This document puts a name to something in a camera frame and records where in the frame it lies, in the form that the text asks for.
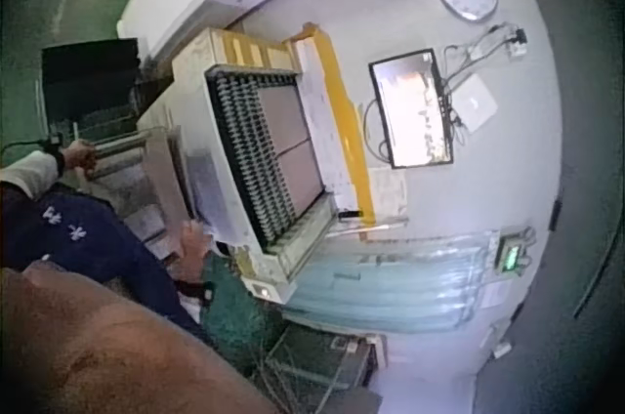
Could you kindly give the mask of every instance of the plastic sheet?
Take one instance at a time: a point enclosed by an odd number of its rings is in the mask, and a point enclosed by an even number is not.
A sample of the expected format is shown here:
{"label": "plastic sheet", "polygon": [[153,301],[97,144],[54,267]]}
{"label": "plastic sheet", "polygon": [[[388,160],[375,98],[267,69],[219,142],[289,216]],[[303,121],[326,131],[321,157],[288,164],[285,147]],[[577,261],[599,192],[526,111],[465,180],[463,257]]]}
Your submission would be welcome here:
{"label": "plastic sheet", "polygon": [[453,330],[473,317],[499,232],[429,240],[326,240],[297,278],[285,315],[371,332]]}

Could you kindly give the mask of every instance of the green floor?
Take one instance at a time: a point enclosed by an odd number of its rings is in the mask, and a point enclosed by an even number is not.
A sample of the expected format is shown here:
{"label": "green floor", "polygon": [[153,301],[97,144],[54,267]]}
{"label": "green floor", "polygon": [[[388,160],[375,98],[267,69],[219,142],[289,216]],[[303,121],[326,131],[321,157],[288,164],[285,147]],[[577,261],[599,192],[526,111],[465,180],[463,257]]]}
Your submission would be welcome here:
{"label": "green floor", "polygon": [[[128,0],[2,0],[2,144],[39,138],[35,84],[46,46],[115,38]],[[14,149],[4,162],[21,156]]]}
{"label": "green floor", "polygon": [[[115,38],[127,0],[2,0],[1,142],[39,138],[35,83],[40,51],[46,46]],[[24,155],[13,149],[4,164]],[[248,372],[261,347],[272,344],[281,328],[279,314],[251,296],[220,258],[207,266],[216,284],[215,300],[202,316],[220,352]]]}

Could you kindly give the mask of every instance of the green light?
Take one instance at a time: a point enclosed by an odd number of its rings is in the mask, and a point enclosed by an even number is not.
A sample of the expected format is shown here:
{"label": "green light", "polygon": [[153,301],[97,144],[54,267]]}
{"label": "green light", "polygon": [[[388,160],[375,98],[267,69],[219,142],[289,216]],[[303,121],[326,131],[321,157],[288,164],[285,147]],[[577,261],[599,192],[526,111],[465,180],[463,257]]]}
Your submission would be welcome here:
{"label": "green light", "polygon": [[504,262],[504,271],[513,270],[517,267],[517,260],[519,259],[519,252],[521,251],[521,246],[517,245],[510,249],[508,254],[506,255],[506,261]]}

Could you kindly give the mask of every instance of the person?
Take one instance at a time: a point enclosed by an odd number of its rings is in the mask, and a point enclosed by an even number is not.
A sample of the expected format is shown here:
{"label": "person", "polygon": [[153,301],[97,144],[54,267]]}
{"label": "person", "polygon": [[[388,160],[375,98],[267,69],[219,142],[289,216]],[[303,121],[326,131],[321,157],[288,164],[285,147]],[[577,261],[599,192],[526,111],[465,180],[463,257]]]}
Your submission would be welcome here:
{"label": "person", "polygon": [[198,296],[209,238],[199,224],[184,225],[172,278],[111,207],[57,184],[65,170],[89,175],[95,166],[95,149],[74,141],[66,149],[31,152],[0,171],[2,267],[24,271],[42,260],[99,283],[119,279],[138,303],[211,345],[178,293]]}
{"label": "person", "polygon": [[2,269],[3,412],[276,413],[171,319],[37,260]]}

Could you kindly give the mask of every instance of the hand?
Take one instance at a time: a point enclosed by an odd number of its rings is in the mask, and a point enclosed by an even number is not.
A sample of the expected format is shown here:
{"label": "hand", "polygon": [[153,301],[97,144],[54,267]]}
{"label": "hand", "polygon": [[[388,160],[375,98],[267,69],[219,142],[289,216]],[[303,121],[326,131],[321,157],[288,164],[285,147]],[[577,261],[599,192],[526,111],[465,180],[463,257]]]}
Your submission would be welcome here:
{"label": "hand", "polygon": [[208,253],[211,237],[204,234],[202,225],[196,221],[183,224],[180,239],[183,256],[173,269],[174,278],[185,282],[201,282],[204,257]]}
{"label": "hand", "polygon": [[204,234],[202,224],[196,221],[185,222],[180,244],[185,258],[202,260],[209,250],[211,237]]}
{"label": "hand", "polygon": [[96,148],[86,141],[76,140],[68,148],[61,149],[67,170],[80,167],[88,175],[96,168]]}

